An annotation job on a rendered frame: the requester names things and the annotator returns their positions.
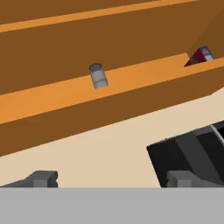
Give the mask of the black appliance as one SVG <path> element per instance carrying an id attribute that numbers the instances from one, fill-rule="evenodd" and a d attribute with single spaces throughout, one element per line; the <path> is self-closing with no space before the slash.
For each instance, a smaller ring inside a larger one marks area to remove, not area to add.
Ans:
<path id="1" fill-rule="evenodd" d="M 161 187 L 168 171 L 189 171 L 224 187 L 224 121 L 146 147 Z"/>

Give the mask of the red and blue box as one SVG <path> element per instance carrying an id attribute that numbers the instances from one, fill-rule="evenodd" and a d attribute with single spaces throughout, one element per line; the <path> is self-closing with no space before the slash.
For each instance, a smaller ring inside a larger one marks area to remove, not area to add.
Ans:
<path id="1" fill-rule="evenodd" d="M 207 45 L 188 50 L 187 55 L 189 56 L 189 60 L 185 63 L 186 67 L 214 60 L 214 56 Z"/>

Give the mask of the grey metal can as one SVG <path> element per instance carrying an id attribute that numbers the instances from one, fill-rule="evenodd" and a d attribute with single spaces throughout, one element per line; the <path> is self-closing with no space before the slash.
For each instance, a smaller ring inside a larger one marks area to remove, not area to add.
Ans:
<path id="1" fill-rule="evenodd" d="M 95 88 L 104 88 L 109 83 L 106 77 L 102 65 L 100 63 L 94 63 L 89 67 L 91 73 L 91 79 Z"/>

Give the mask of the brown wooden open cabinet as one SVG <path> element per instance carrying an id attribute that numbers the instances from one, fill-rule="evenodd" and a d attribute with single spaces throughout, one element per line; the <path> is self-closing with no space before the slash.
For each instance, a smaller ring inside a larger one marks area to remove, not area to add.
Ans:
<path id="1" fill-rule="evenodd" d="M 188 50 L 214 60 L 185 66 Z M 108 85 L 95 88 L 100 63 Z M 224 0 L 157 0 L 0 24 L 0 157 L 224 88 Z"/>

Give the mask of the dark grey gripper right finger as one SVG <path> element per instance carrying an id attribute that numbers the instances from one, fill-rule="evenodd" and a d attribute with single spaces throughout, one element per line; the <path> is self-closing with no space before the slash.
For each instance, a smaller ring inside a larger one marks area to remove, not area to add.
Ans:
<path id="1" fill-rule="evenodd" d="M 219 184 L 198 178 L 190 171 L 168 171 L 168 187 L 221 187 Z"/>

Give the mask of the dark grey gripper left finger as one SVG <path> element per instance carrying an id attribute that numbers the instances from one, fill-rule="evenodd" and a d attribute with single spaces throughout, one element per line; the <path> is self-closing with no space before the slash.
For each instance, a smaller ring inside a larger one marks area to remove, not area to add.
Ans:
<path id="1" fill-rule="evenodd" d="M 35 171 L 25 179 L 4 185 L 4 187 L 57 187 L 57 171 Z"/>

